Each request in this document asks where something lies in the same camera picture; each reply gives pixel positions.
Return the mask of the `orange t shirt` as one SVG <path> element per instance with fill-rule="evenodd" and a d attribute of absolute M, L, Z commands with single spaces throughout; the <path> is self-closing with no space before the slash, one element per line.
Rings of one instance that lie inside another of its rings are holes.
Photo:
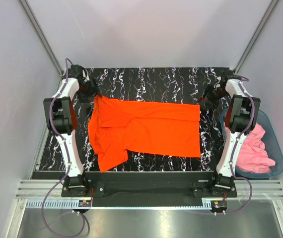
<path fill-rule="evenodd" d="M 199 158 L 200 106 L 97 96 L 88 137 L 101 172 L 127 161 L 128 151 Z"/>

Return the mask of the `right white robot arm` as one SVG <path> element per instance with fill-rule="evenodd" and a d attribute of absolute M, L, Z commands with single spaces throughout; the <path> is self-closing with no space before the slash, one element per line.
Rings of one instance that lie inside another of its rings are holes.
<path fill-rule="evenodd" d="M 199 99 L 201 112 L 215 109 L 222 98 L 229 96 L 230 105 L 225 116 L 227 129 L 225 146 L 216 170 L 203 191 L 219 197 L 235 190 L 236 163 L 243 142 L 256 125 L 261 100 L 244 87 L 249 79 L 240 75 L 223 74 L 214 85 L 209 85 Z"/>

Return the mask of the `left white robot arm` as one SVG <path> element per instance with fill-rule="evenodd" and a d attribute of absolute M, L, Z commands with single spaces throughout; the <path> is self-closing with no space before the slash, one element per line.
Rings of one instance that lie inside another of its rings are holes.
<path fill-rule="evenodd" d="M 90 102 L 90 99 L 100 97 L 101 93 L 86 68 L 71 64 L 67 67 L 57 92 L 43 101 L 47 128 L 55 136 L 65 162 L 66 172 L 60 181 L 64 197 L 93 195 L 93 188 L 85 175 L 76 144 L 78 123 L 73 108 L 75 96 L 83 102 Z"/>

